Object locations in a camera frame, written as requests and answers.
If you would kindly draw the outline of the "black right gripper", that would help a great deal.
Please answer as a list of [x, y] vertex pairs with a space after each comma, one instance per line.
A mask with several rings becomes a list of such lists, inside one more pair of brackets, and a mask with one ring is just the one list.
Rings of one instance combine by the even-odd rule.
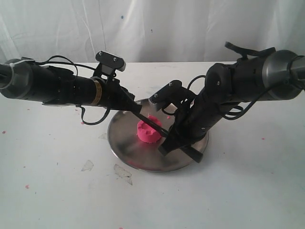
[[162, 155], [181, 150], [195, 150], [192, 144], [202, 139], [224, 113], [221, 104], [224, 103], [222, 92], [200, 92], [188, 105], [188, 110], [181, 110], [169, 130], [169, 133], [158, 150]]

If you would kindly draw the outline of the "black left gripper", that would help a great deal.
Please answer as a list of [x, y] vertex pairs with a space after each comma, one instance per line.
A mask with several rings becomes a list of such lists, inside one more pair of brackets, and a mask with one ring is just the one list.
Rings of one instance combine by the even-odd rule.
[[134, 101], [135, 96], [125, 87], [120, 85], [119, 80], [99, 80], [102, 86], [102, 97], [99, 105], [109, 107], [111, 110], [122, 110], [138, 115], [141, 112], [141, 104]]

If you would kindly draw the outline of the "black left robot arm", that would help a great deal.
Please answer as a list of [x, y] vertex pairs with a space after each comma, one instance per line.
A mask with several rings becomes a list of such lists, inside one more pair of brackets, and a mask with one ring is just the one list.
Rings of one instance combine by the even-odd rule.
[[141, 105], [117, 79], [86, 78], [34, 60], [13, 59], [0, 65], [0, 93], [9, 99], [44, 105], [85, 105], [139, 113]]

